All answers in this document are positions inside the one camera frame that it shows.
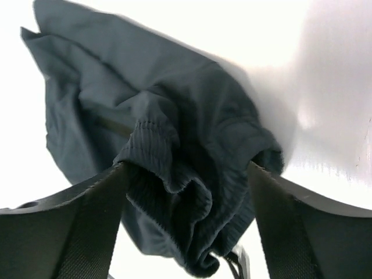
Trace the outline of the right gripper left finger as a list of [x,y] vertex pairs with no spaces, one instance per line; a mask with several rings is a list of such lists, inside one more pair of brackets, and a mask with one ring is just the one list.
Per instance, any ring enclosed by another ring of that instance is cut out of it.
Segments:
[[126,197],[126,165],[1,210],[1,277],[108,278]]

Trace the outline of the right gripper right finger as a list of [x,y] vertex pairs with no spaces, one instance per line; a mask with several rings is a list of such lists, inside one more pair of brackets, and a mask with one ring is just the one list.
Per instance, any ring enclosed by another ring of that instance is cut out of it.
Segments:
[[270,278],[371,278],[371,210],[322,196],[251,162]]

